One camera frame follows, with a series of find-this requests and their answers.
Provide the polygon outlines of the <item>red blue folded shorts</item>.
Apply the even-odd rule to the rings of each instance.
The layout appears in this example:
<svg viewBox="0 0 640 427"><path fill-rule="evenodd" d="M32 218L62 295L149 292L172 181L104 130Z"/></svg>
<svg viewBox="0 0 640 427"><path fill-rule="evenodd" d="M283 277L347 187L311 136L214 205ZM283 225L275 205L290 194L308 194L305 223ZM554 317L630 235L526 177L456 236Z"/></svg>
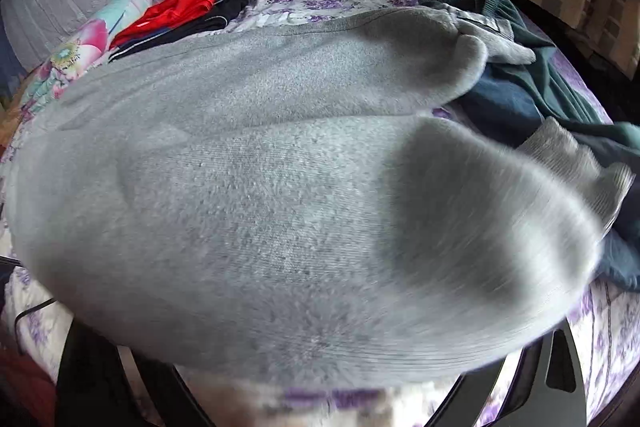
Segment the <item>red blue folded shorts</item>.
<svg viewBox="0 0 640 427"><path fill-rule="evenodd" d="M153 4L142 17L122 30L112 40L111 49L132 40L144 39L159 31L171 30L205 15L216 0L163 0Z"/></svg>

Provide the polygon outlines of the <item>grey fleece sweatpants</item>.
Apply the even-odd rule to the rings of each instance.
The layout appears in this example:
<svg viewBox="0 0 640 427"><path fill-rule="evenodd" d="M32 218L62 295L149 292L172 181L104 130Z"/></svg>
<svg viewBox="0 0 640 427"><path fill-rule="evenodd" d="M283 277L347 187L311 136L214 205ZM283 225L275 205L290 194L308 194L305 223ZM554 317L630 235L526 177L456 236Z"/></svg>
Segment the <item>grey fleece sweatpants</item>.
<svg viewBox="0 0 640 427"><path fill-rule="evenodd" d="M149 357L282 387L423 383L559 323L634 175L554 120L433 109L535 54L453 8L179 41L101 66L9 165L17 256Z"/></svg>

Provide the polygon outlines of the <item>colourful floral folded quilt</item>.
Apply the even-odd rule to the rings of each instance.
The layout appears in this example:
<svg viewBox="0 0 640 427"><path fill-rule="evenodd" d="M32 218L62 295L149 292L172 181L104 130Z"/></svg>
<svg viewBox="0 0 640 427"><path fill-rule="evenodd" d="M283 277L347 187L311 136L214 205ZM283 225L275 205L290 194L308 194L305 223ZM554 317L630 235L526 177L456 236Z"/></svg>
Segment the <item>colourful floral folded quilt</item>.
<svg viewBox="0 0 640 427"><path fill-rule="evenodd" d="M20 109L32 119L102 60L113 39L138 20L152 0L112 0L61 43L28 77Z"/></svg>

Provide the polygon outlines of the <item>dark teal blue clothes pile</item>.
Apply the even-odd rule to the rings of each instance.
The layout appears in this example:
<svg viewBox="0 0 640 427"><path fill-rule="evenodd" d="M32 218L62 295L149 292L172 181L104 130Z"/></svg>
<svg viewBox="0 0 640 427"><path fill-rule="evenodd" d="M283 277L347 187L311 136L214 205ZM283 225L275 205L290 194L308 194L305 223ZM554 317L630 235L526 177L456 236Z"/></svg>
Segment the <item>dark teal blue clothes pile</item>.
<svg viewBox="0 0 640 427"><path fill-rule="evenodd" d="M605 124L553 65L556 46L529 30L509 0L419 3L532 54L529 64L488 61L454 104L481 134L515 148L541 172L535 243L559 249L561 273L584 279L594 271L638 291L638 128Z"/></svg>

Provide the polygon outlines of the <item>black folded pants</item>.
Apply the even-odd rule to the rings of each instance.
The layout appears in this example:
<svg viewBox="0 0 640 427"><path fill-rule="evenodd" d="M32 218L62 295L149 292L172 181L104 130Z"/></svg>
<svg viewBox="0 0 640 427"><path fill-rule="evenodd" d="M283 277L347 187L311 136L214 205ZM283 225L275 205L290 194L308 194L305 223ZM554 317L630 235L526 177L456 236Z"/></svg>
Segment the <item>black folded pants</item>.
<svg viewBox="0 0 640 427"><path fill-rule="evenodd" d="M215 0L210 10L193 20L183 22L174 28L162 28L142 37L127 38L124 43L115 46L107 62L111 63L126 56L148 49L173 43L186 37L206 31L221 30L229 26L232 20L250 4L250 0Z"/></svg>

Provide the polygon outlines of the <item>purple floral bed sheet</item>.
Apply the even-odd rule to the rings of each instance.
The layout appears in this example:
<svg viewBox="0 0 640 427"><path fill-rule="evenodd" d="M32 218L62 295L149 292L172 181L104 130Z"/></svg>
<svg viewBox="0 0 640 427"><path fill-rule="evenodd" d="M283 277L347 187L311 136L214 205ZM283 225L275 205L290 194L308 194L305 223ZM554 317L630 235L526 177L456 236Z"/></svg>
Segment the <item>purple floral bed sheet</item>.
<svg viewBox="0 0 640 427"><path fill-rule="evenodd" d="M253 0L236 30L320 22L418 0ZM51 303L27 270L14 268L1 286L1 365L20 389L30 413L43 426L53 421L54 383L70 327L70 314ZM639 298L595 281L568 319L579 355L589 418L618 404L638 381ZM406 391L329 393L307 401L300 412L287 407L279 426L417 426L442 401L448 381Z"/></svg>

